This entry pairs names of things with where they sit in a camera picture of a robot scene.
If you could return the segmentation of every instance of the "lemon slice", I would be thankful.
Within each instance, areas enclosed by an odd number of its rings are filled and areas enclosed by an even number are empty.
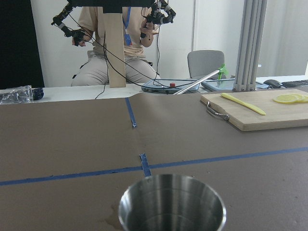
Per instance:
[[[296,95],[287,94],[287,95],[279,95],[273,99],[275,102],[278,103],[295,103],[298,100]]]
[[[303,102],[306,99],[305,96],[301,94],[290,93],[290,95],[295,95],[298,103]]]

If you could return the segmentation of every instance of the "stainless steel cup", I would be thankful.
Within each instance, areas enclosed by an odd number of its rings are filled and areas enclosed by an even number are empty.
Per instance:
[[[156,175],[125,191],[119,220],[125,231],[220,231],[226,208],[211,187],[195,178]]]

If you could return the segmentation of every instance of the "khaki pants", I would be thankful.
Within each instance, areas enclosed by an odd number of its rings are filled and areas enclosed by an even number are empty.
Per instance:
[[[146,60],[138,57],[125,57],[126,78],[134,83],[146,83],[154,78],[160,78]],[[107,64],[103,55],[93,55],[85,63],[79,73],[73,78],[72,86],[104,85],[108,81]]]

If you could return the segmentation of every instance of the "blue painter's tape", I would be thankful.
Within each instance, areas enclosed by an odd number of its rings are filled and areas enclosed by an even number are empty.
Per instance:
[[[134,116],[133,110],[131,109],[129,98],[125,98],[125,101],[126,101],[126,105],[127,105],[127,109],[128,109],[128,112],[129,112],[129,116],[130,116],[131,122],[133,124],[133,128],[135,128],[137,126],[137,123],[136,123],[136,120],[135,120],[135,116]]]
[[[64,179],[72,179],[72,178],[80,178],[80,177],[92,177],[120,172],[132,172],[132,171],[140,171],[142,167],[126,167],[126,168],[118,168],[118,169],[110,169],[110,170],[102,170],[95,172],[83,172],[83,173],[75,173],[75,174],[67,174],[67,175],[59,175],[59,176],[49,176],[49,177],[40,177],[40,178],[29,178],[23,180],[9,180],[0,182],[0,186],[4,185],[14,185],[14,184],[27,184],[27,183],[35,183],[35,182],[43,182],[50,180],[64,180]]]
[[[294,149],[283,149],[283,150],[262,152],[262,153],[229,155],[229,156],[214,157],[214,158],[207,158],[207,159],[172,162],[172,163],[165,163],[165,164],[158,164],[158,165],[148,165],[146,155],[142,154],[142,155],[140,155],[141,162],[142,162],[141,167],[126,167],[126,168],[117,168],[117,169],[102,170],[102,171],[95,171],[95,172],[84,172],[84,173],[76,173],[76,174],[68,174],[68,175],[23,179],[23,180],[0,181],[0,186],[35,183],[35,182],[50,181],[50,180],[64,180],[64,179],[80,178],[80,177],[91,177],[91,176],[99,176],[99,175],[121,173],[121,172],[133,172],[133,171],[140,171],[140,170],[144,171],[145,176],[150,176],[151,175],[151,171],[150,171],[151,168],[164,168],[164,167],[175,167],[175,166],[183,166],[183,165],[195,165],[195,164],[210,163],[210,162],[217,162],[217,161],[236,160],[236,159],[261,157],[261,156],[277,155],[277,154],[297,153],[297,152],[304,152],[304,151],[308,151],[308,147],[294,148]]]
[[[304,151],[308,151],[308,147],[283,149],[283,150],[262,152],[262,153],[229,155],[229,156],[198,159],[198,160],[188,160],[188,161],[181,161],[181,162],[172,162],[172,163],[165,163],[165,164],[158,164],[158,165],[150,165],[149,167],[150,168],[163,168],[163,167],[175,167],[175,166],[182,166],[182,165],[195,165],[195,164],[210,163],[210,162],[217,162],[217,161],[224,161],[224,160],[236,160],[236,159],[244,159],[244,158],[251,158],[251,157],[258,157],[258,156],[296,153],[296,152],[304,152]]]
[[[145,153],[141,154],[140,159],[141,159],[144,176],[145,177],[151,176],[152,174],[151,174],[151,170],[148,165],[148,159],[146,158],[146,154]]]

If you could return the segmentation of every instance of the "green clip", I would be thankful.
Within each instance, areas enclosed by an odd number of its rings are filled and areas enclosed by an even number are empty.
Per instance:
[[[226,69],[225,64],[221,65],[220,68],[218,69],[219,73],[218,73],[218,79],[221,79],[222,74],[227,75],[229,72]]]

